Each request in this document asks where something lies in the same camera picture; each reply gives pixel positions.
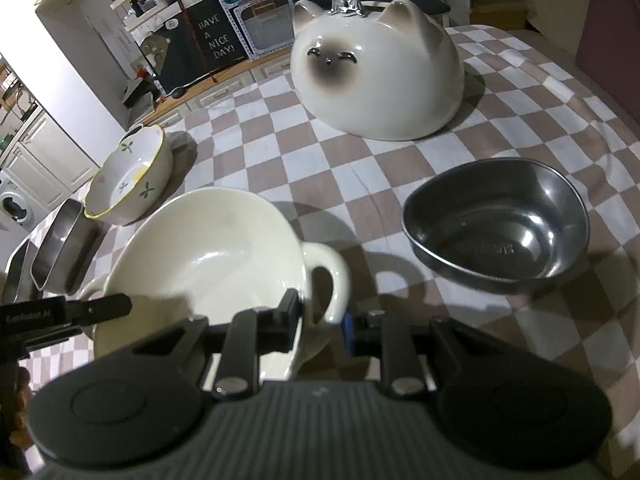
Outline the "steel rectangular tray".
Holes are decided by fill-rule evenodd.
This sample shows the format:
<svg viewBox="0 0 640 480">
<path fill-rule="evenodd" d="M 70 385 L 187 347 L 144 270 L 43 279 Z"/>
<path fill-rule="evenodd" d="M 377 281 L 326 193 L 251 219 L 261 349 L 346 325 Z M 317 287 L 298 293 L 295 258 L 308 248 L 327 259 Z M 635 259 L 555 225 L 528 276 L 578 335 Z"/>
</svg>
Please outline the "steel rectangular tray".
<svg viewBox="0 0 640 480">
<path fill-rule="evenodd" d="M 99 232 L 99 225 L 85 216 L 81 202 L 66 200 L 32 260 L 30 274 L 40 292 L 71 295 L 76 290 Z"/>
<path fill-rule="evenodd" d="M 37 300 L 40 290 L 32 279 L 32 262 L 37 247 L 30 240 L 25 240 L 12 257 L 6 284 L 1 295 L 1 304 L 17 304 L 18 302 Z"/>
</svg>

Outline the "cream two-handled bowl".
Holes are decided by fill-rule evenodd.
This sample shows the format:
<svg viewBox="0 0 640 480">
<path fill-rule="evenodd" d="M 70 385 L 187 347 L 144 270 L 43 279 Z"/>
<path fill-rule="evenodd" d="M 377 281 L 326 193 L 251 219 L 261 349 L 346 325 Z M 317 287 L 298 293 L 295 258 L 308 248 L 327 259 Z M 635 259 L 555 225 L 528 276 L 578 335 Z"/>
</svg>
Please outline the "cream two-handled bowl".
<svg viewBox="0 0 640 480">
<path fill-rule="evenodd" d="M 349 270 L 333 248 L 303 242 L 268 200 L 234 188 L 200 188 L 171 200 L 130 238 L 109 274 L 81 292 L 130 297 L 123 318 L 92 331 L 102 358 L 127 344 L 199 314 L 213 324 L 251 308 L 277 307 L 295 289 L 303 316 L 294 344 L 260 360 L 264 379 L 291 379 L 329 342 L 350 299 Z"/>
</svg>

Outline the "floral yellow-rimmed bowl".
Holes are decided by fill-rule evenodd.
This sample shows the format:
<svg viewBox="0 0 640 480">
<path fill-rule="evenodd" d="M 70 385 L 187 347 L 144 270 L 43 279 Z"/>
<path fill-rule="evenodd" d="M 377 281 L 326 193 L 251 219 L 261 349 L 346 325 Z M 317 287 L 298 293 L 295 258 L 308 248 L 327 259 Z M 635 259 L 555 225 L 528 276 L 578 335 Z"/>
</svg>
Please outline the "floral yellow-rimmed bowl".
<svg viewBox="0 0 640 480">
<path fill-rule="evenodd" d="M 114 226 L 138 220 L 166 188 L 172 166 L 169 140 L 160 126 L 130 134 L 92 178 L 84 199 L 85 217 Z"/>
</svg>

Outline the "small oval steel bowl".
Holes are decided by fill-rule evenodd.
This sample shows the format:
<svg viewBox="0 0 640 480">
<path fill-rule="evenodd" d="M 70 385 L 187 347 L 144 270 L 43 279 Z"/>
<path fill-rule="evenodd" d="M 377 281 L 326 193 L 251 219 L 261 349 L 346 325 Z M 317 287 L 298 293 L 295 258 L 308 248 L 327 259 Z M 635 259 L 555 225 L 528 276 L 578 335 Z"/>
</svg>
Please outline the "small oval steel bowl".
<svg viewBox="0 0 640 480">
<path fill-rule="evenodd" d="M 556 282 L 590 242 L 588 211 L 574 185 L 528 158 L 477 160 L 431 178 L 406 199 L 401 224 L 430 269 L 500 294 Z"/>
</svg>

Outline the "white cat-shaped ceramic cover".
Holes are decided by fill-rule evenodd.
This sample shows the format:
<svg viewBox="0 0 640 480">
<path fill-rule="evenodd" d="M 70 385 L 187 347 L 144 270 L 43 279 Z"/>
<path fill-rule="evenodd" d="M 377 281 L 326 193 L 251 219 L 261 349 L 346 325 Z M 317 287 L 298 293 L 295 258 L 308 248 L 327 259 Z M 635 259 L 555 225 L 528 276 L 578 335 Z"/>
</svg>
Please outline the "white cat-shaped ceramic cover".
<svg viewBox="0 0 640 480">
<path fill-rule="evenodd" d="M 464 69 L 448 32 L 410 0 L 367 16 L 295 3 L 291 73 L 307 110 L 344 133 L 408 141 L 435 133 L 462 103 Z"/>
</svg>

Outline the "checkered tablecloth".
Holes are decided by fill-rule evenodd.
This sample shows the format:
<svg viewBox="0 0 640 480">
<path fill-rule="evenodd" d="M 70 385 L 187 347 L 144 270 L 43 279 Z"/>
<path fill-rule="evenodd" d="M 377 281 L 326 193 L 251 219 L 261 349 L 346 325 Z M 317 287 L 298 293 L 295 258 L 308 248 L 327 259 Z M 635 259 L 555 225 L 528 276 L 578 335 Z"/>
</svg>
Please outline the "checkered tablecloth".
<svg viewBox="0 0 640 480">
<path fill-rule="evenodd" d="M 228 96 L 165 122 L 175 153 L 168 196 L 216 184 L 277 205 L 298 236 L 337 250 L 363 309 L 417 321 L 450 315 L 594 380 L 613 409 L 600 455 L 616 479 L 639 474 L 639 141 L 577 78 L 488 26 L 450 32 L 465 68 L 464 100 L 441 133 L 373 141 L 312 116 L 287 70 L 244 76 Z M 584 200 L 590 244 L 561 281 L 504 296 L 424 266 L 401 229 L 421 183 L 491 157 L 536 159 Z"/>
</svg>

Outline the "black have-a-nice-day cloth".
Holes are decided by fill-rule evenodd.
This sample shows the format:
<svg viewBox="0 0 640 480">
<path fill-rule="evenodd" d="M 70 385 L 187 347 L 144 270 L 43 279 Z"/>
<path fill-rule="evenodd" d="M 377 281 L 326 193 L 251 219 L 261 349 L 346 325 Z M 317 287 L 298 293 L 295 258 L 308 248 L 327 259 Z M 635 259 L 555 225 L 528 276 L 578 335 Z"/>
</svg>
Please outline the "black have-a-nice-day cloth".
<svg viewBox="0 0 640 480">
<path fill-rule="evenodd" d="M 246 59 L 218 0 L 174 3 L 132 32 L 168 94 Z"/>
</svg>

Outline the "poizon storage box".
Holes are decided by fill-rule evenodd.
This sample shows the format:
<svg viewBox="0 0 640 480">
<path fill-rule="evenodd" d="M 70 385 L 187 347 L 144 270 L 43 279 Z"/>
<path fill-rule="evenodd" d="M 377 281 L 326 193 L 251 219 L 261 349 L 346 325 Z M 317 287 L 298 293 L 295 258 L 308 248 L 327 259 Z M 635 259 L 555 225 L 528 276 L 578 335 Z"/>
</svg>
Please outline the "poizon storage box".
<svg viewBox="0 0 640 480">
<path fill-rule="evenodd" d="M 293 0 L 219 1 L 252 61 L 292 46 Z"/>
</svg>

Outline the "maroon floor mat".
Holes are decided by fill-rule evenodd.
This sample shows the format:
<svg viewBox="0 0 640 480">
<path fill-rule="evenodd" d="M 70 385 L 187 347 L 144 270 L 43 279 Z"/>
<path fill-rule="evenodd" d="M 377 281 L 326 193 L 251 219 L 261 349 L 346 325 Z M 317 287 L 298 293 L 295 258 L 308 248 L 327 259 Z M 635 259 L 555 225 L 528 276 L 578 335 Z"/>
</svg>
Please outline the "maroon floor mat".
<svg viewBox="0 0 640 480">
<path fill-rule="evenodd" d="M 589 0 L 577 66 L 639 121 L 639 8 L 636 0 Z"/>
</svg>

